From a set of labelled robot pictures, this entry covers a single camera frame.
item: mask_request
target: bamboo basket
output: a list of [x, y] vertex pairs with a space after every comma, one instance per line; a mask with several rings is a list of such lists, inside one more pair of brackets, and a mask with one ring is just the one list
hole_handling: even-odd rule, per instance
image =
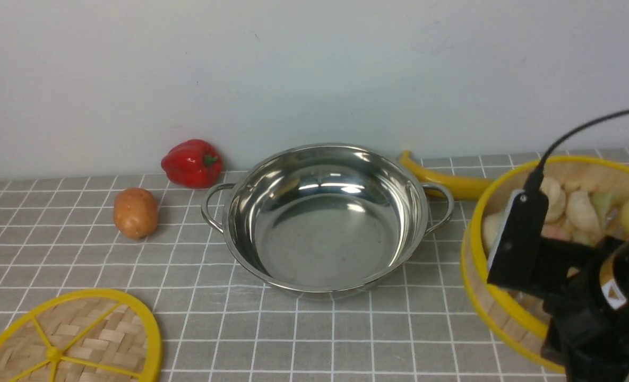
[[[486, 283], [487, 255], [482, 245], [482, 220], [504, 210], [511, 191], [523, 186], [527, 174], [537, 163], [530, 162], [507, 172], [484, 191], [465, 232], [460, 266], [470, 301], [491, 331], [532, 362], [564, 373], [564, 367], [540, 356], [549, 323], [549, 316], [540, 307], [542, 301]], [[617, 191], [629, 196], [629, 167], [624, 164], [589, 157], [552, 157], [545, 166], [545, 175], [589, 193]]]
[[118, 290], [63, 294], [0, 335], [0, 382], [155, 382], [160, 367], [154, 315]]

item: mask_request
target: pot handle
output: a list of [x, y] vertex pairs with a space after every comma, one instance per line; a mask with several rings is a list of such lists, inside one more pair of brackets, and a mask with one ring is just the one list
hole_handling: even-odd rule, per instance
[[437, 228], [442, 227], [446, 222], [448, 222], [448, 220], [451, 219], [451, 216], [453, 215], [453, 206], [455, 205], [455, 202], [453, 201], [453, 194], [451, 193], [451, 191], [449, 191], [448, 188], [446, 188], [445, 186], [442, 186], [441, 184], [423, 183], [421, 184], [421, 186], [423, 186], [423, 189], [433, 189], [434, 191], [438, 191], [439, 193], [443, 194], [447, 200], [447, 208], [446, 208], [446, 213], [444, 214], [444, 217], [441, 220], [439, 220], [435, 225], [432, 225], [431, 227], [428, 227], [428, 229], [425, 230], [425, 235], [427, 235], [428, 233], [433, 232]]
[[201, 216], [203, 216], [203, 219], [205, 220], [206, 223], [208, 223], [211, 227], [217, 229], [218, 232], [222, 234], [224, 234], [225, 230], [222, 229], [221, 223], [213, 220], [213, 217], [210, 214], [210, 211], [208, 211], [208, 203], [210, 203], [210, 198], [213, 196], [213, 194], [217, 193], [217, 191], [222, 191], [223, 189], [230, 189], [232, 187], [234, 187], [234, 183], [215, 184], [215, 186], [212, 186], [211, 188], [208, 189], [208, 192], [205, 193], [205, 196], [203, 197], [203, 201], [201, 202]]

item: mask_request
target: white grid line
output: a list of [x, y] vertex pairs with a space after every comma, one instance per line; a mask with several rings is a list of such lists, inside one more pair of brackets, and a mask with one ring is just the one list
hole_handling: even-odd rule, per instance
[[[220, 210], [219, 207], [217, 207], [215, 209], [215, 212], [213, 213], [213, 218], [217, 217], [218, 210]], [[208, 232], [208, 241], [210, 241], [210, 236], [212, 234], [213, 234], [213, 231], [210, 230], [210, 232]], [[208, 244], [206, 244], [203, 247], [203, 254], [202, 254], [202, 258], [201, 258], [201, 264], [199, 266], [199, 271], [197, 272], [197, 275], [196, 275], [196, 281], [194, 281], [194, 286], [199, 284], [199, 278], [201, 277], [201, 270], [203, 269], [203, 265], [204, 265], [204, 262], [205, 262], [205, 254], [206, 254], [207, 251], [208, 251]], [[193, 290], [191, 292], [191, 298], [189, 299], [189, 305], [188, 305], [187, 310], [191, 310], [191, 307], [192, 307], [192, 305], [194, 303], [194, 295], [196, 293], [196, 290], [197, 290], [196, 288], [193, 288]], [[183, 328], [182, 328], [182, 331], [180, 332], [180, 343], [178, 343], [178, 346], [177, 346], [177, 348], [175, 350], [175, 355], [174, 355], [172, 363], [171, 363], [171, 365], [173, 365], [173, 367], [175, 367], [175, 365], [178, 362], [178, 355], [180, 354], [180, 348], [181, 348], [181, 345], [182, 345], [182, 339], [185, 338], [186, 325], [187, 325], [187, 322], [189, 322], [189, 314], [190, 314], [190, 311], [185, 312], [185, 322], [183, 323]], [[168, 378], [168, 382], [171, 382], [172, 378], [173, 378], [173, 375], [171, 373], [169, 378]]]
[[[90, 179], [87, 179], [87, 181], [85, 182], [86, 186], [87, 186], [88, 182], [90, 182]], [[110, 189], [114, 188], [114, 184], [115, 183], [116, 183], [116, 177], [114, 177], [114, 180], [111, 182]], [[102, 201], [101, 207], [98, 210], [98, 213], [96, 213], [95, 219], [93, 220], [93, 224], [100, 218], [101, 211], [104, 210], [104, 206], [106, 206], [106, 202], [108, 200], [109, 200], [109, 193], [107, 193], [106, 198], [104, 198], [104, 200]], [[73, 211], [74, 210], [71, 210], [69, 212], [69, 215], [67, 215], [67, 219], [69, 219], [71, 217], [71, 214], [73, 213]], [[74, 269], [74, 265], [76, 264], [77, 259], [79, 259], [79, 255], [81, 254], [81, 251], [83, 251], [83, 246], [85, 245], [85, 242], [88, 241], [88, 237], [90, 237], [90, 233], [91, 232], [93, 232], [93, 227], [90, 227], [90, 229], [88, 230], [88, 233], [85, 235], [85, 237], [83, 239], [83, 242], [81, 243], [81, 246], [79, 247], [79, 250], [76, 252], [76, 256], [74, 256], [74, 261], [69, 266], [69, 271], [66, 273], [66, 276], [64, 277], [64, 281], [62, 281], [62, 287], [60, 287], [59, 290], [57, 290], [57, 295], [58, 296], [62, 292], [62, 289], [64, 288], [64, 286], [66, 285], [66, 281], [69, 280], [69, 275], [71, 275], [71, 273], [72, 273], [72, 271]]]
[[368, 291], [368, 336], [370, 338], [370, 371], [372, 382], [375, 382], [375, 337], [373, 336], [373, 290]]
[[[161, 205], [163, 205], [163, 201], [166, 199], [166, 192], [168, 191], [168, 186], [166, 190], [163, 191], [163, 196], [161, 197]], [[189, 193], [189, 203], [191, 203], [191, 198], [194, 193]], [[187, 206], [185, 210], [185, 217], [183, 217], [183, 222], [186, 220], [186, 216], [189, 212], [189, 206]], [[163, 271], [163, 278], [161, 279], [161, 285], [159, 286], [159, 292], [156, 294], [156, 300], [154, 301], [154, 309], [156, 309], [157, 304], [159, 303], [159, 298], [161, 297], [161, 291], [163, 290], [163, 285], [166, 284], [166, 278], [168, 277], [168, 270], [170, 269], [170, 264], [173, 262], [173, 254], [175, 253], [175, 248], [178, 246], [178, 242], [180, 241], [180, 235], [183, 233], [183, 226], [180, 225], [178, 228], [178, 234], [175, 237], [175, 244], [173, 244], [173, 248], [170, 251], [170, 255], [168, 256], [168, 264], [166, 264], [166, 270]], [[137, 261], [139, 261], [140, 256], [142, 256], [142, 251], [144, 251], [144, 245], [142, 245], [142, 249], [140, 249], [140, 253], [137, 254], [137, 260], [135, 261], [135, 266], [133, 267], [133, 275], [135, 275], [135, 269], [137, 269]]]
[[[20, 205], [22, 205], [22, 204], [26, 201], [26, 199], [29, 197], [29, 195], [30, 195], [30, 194], [31, 194], [31, 191], [29, 191], [29, 192], [28, 192], [28, 193], [24, 196], [24, 199], [22, 199], [22, 201], [21, 201]], [[16, 214], [17, 214], [17, 213], [18, 213], [18, 211], [15, 211], [15, 213], [13, 213], [12, 217], [10, 218], [10, 221], [11, 221], [11, 220], [13, 220], [13, 219], [15, 218], [15, 216], [16, 216]], [[1, 237], [2, 237], [2, 235], [3, 235], [3, 232], [4, 232], [4, 231], [5, 231], [5, 230], [1, 230], [1, 232], [0, 232], [0, 239], [1, 239]], [[26, 235], [26, 238], [24, 239], [24, 242], [25, 242], [25, 243], [29, 240], [29, 237], [31, 237], [32, 232], [33, 232], [33, 228], [32, 228], [32, 229], [30, 229], [30, 230], [29, 230], [29, 233]], [[21, 247], [19, 247], [18, 252], [16, 252], [16, 254], [15, 254], [14, 258], [13, 258], [13, 261], [14, 261], [14, 259], [16, 259], [16, 257], [18, 257], [18, 256], [19, 256], [19, 253], [21, 252], [21, 250], [22, 250], [22, 249], [23, 249], [23, 245], [22, 245]], [[3, 275], [1, 276], [1, 280], [0, 280], [0, 287], [1, 287], [1, 284], [3, 283], [3, 280], [5, 280], [5, 277], [8, 275], [8, 272], [9, 272], [9, 271], [10, 271], [10, 268], [8, 267], [8, 268], [5, 270], [5, 272], [3, 273]], [[20, 300], [20, 301], [19, 301], [19, 304], [21, 304], [21, 302], [23, 301], [24, 297], [26, 296], [26, 293], [27, 293], [27, 292], [24, 292], [24, 296], [22, 297], [22, 300]], [[14, 317], [15, 317], [15, 315], [12, 315], [12, 316], [10, 317], [10, 320], [14, 319]]]
[[295, 372], [295, 344], [298, 338], [298, 309], [300, 305], [300, 297], [295, 299], [295, 316], [293, 317], [293, 346], [290, 350], [290, 375], [289, 382], [293, 382], [293, 372]]
[[[449, 162], [451, 162], [451, 165], [453, 167], [453, 160], [451, 158], [449, 158]], [[440, 249], [438, 248], [436, 241], [435, 241], [435, 255], [436, 255], [436, 258], [437, 258], [437, 262], [439, 263], [440, 262]], [[443, 275], [441, 266], [440, 265], [437, 266], [437, 269], [440, 271], [440, 282], [441, 282], [441, 285], [445, 285], [445, 283], [444, 283], [444, 275]], [[444, 298], [444, 309], [447, 312], [446, 322], [447, 322], [447, 326], [449, 327], [449, 339], [452, 341], [451, 351], [453, 352], [453, 366], [455, 367], [455, 377], [458, 380], [458, 382], [460, 382], [460, 373], [459, 373], [459, 370], [458, 370], [458, 356], [456, 356], [455, 345], [453, 343], [453, 326], [451, 324], [451, 317], [450, 317], [450, 314], [449, 314], [449, 301], [446, 298], [446, 288], [442, 289], [442, 295], [443, 295], [443, 298]]]
[[[64, 182], [64, 179], [62, 179], [61, 181], [59, 181], [59, 184], [57, 185], [57, 189], [59, 189], [59, 187], [62, 186], [62, 182]], [[83, 185], [83, 189], [85, 189], [85, 187], [88, 184], [88, 181], [90, 180], [90, 177], [88, 177], [85, 181], [85, 184]], [[57, 196], [57, 193], [54, 193], [52, 195], [52, 197], [50, 198], [50, 200], [48, 201], [47, 205], [50, 205], [50, 203], [52, 203], [53, 199], [55, 198], [55, 196]], [[78, 205], [79, 201], [81, 200], [81, 196], [83, 196], [83, 192], [79, 193], [79, 197], [76, 198], [76, 202], [74, 202], [74, 206]], [[45, 214], [45, 212], [41, 213], [38, 216], [38, 220], [36, 222], [40, 222], [40, 219], [42, 218], [42, 216]], [[66, 219], [64, 220], [64, 226], [66, 226], [66, 223], [69, 221], [69, 217], [71, 216], [71, 211], [69, 211], [69, 213], [66, 216]], [[64, 230], [64, 227], [62, 227], [60, 230], [57, 231], [57, 235], [55, 236], [55, 239], [53, 240], [52, 245], [50, 245], [50, 248], [48, 249], [48, 251], [45, 253], [45, 256], [43, 256], [43, 261], [42, 263], [45, 263], [45, 259], [48, 258], [48, 256], [50, 255], [50, 252], [52, 251], [53, 246], [57, 243], [57, 239], [59, 238], [59, 235], [62, 234], [62, 230]], [[24, 244], [26, 244], [26, 242], [29, 240], [29, 238], [31, 237], [31, 234], [35, 231], [35, 228], [32, 228], [32, 230], [30, 230], [29, 235], [26, 237], [26, 240], [24, 241]], [[29, 285], [33, 285], [33, 283], [36, 282], [36, 279], [38, 278], [38, 275], [40, 275], [40, 271], [41, 268], [38, 267], [38, 269], [36, 270], [35, 275], [33, 275], [33, 279], [31, 280], [31, 283], [29, 283]], [[67, 275], [71, 272], [71, 268], [69, 268], [69, 270], [67, 271]], [[15, 315], [18, 314], [19, 312], [19, 308], [21, 307], [22, 303], [24, 302], [24, 299], [26, 298], [27, 294], [29, 293], [30, 289], [27, 288], [27, 290], [24, 291], [24, 295], [22, 295], [21, 300], [19, 300], [18, 306], [15, 308], [15, 314], [13, 314], [12, 317], [10, 317], [10, 321], [8, 321], [8, 325], [10, 326], [11, 323], [13, 322], [13, 320], [15, 319]]]
[[254, 344], [253, 344], [253, 355], [251, 356], [251, 374], [248, 376], [248, 381], [252, 382], [253, 381], [253, 370], [255, 370], [255, 354], [256, 351], [258, 350], [258, 341], [259, 341], [259, 334], [260, 334], [260, 321], [262, 321], [262, 315], [263, 315], [263, 301], [265, 300], [265, 289], [266, 287], [263, 286], [263, 292], [260, 293], [260, 305], [258, 307], [258, 323], [255, 326], [255, 340], [254, 340]]
[[[481, 169], [482, 169], [482, 176], [486, 177], [486, 171], [484, 170], [484, 162], [482, 161], [481, 155], [478, 158], [479, 158], [479, 165], [481, 166]], [[460, 205], [460, 214], [463, 217], [463, 220], [467, 220], [467, 216], [465, 216], [465, 210], [463, 210], [462, 204]], [[498, 358], [498, 350], [496, 348], [496, 339], [494, 339], [494, 332], [489, 331], [489, 336], [491, 337], [491, 346], [494, 349], [494, 358], [496, 359], [496, 370], [498, 370], [498, 372], [501, 373], [501, 360]], [[499, 379], [501, 380], [501, 382], [504, 382], [503, 374], [501, 374], [501, 377]]]

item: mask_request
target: pot rim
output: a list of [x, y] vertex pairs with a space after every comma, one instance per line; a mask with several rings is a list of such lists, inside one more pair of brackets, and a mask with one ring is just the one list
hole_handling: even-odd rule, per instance
[[229, 195], [229, 199], [227, 199], [228, 203], [225, 204], [222, 208], [222, 226], [225, 228], [222, 236], [225, 238], [225, 243], [227, 244], [227, 247], [229, 247], [229, 251], [232, 253], [232, 256], [234, 256], [234, 259], [236, 259], [236, 261], [239, 262], [239, 264], [241, 264], [241, 266], [243, 266], [247, 271], [253, 273], [254, 276], [257, 276], [259, 279], [265, 281], [266, 283], [270, 285], [287, 289], [292, 292], [334, 293], [334, 292], [344, 292], [348, 290], [355, 290], [355, 289], [369, 286], [370, 284], [375, 283], [376, 281], [379, 281], [381, 278], [396, 271], [397, 268], [402, 266], [402, 264], [406, 263], [406, 261], [408, 261], [408, 259], [411, 258], [414, 251], [416, 251], [416, 248], [418, 247], [421, 240], [423, 239], [423, 234], [420, 234], [420, 235], [416, 235], [413, 241], [405, 242], [404, 245], [402, 245], [402, 252], [401, 252], [403, 259], [401, 261], [397, 261], [395, 265], [385, 267], [382, 271], [379, 271], [370, 276], [366, 276], [365, 278], [361, 280], [355, 280], [354, 282], [343, 284], [343, 285], [310, 287], [306, 285], [287, 283], [287, 282], [275, 279], [272, 276], [265, 275], [264, 273], [256, 269], [253, 265], [251, 265], [249, 262], [247, 262], [246, 259], [244, 259], [244, 257], [241, 255], [239, 249], [237, 249], [236, 245], [234, 244], [234, 240], [232, 239], [232, 235], [230, 232], [231, 230], [227, 229], [228, 227], [227, 223], [229, 222], [229, 207], [231, 205], [229, 201], [234, 200], [239, 189], [246, 186], [247, 181], [249, 181], [249, 179], [251, 178], [251, 175], [254, 174], [257, 169], [264, 166], [266, 163], [270, 162], [271, 160], [277, 159], [278, 157], [282, 157], [283, 155], [290, 154], [293, 152], [299, 152], [302, 150], [309, 150], [312, 148], [320, 148], [320, 147], [341, 147], [341, 148], [348, 148], [352, 150], [367, 152], [368, 154], [377, 155], [378, 157], [381, 157], [382, 159], [392, 164], [398, 171], [400, 171], [402, 174], [404, 174], [404, 176], [406, 176], [406, 178], [411, 182], [416, 193], [419, 195], [418, 200], [420, 202], [420, 207], [421, 207], [420, 210], [423, 212], [423, 215], [421, 216], [421, 220], [419, 224], [417, 224], [416, 230], [418, 230], [418, 232], [426, 232], [426, 229], [428, 228], [429, 211], [430, 211], [430, 205], [428, 204], [428, 196], [426, 195], [425, 191], [423, 190], [423, 186], [418, 181], [416, 176], [414, 176], [409, 170], [406, 169], [406, 167], [402, 166], [395, 159], [389, 158], [386, 155], [382, 155], [379, 152], [376, 152], [375, 150], [371, 150], [365, 146], [351, 145], [348, 143], [312, 143], [308, 145], [300, 145], [297, 147], [293, 147], [287, 150], [283, 150], [282, 152], [278, 152], [277, 154], [271, 155], [270, 157], [266, 158], [265, 160], [262, 160], [261, 162], [256, 164], [254, 167], [252, 167], [251, 170], [247, 172], [247, 176], [244, 177], [244, 179], [242, 179], [241, 181], [234, 184], [234, 186], [232, 187], [231, 194]]

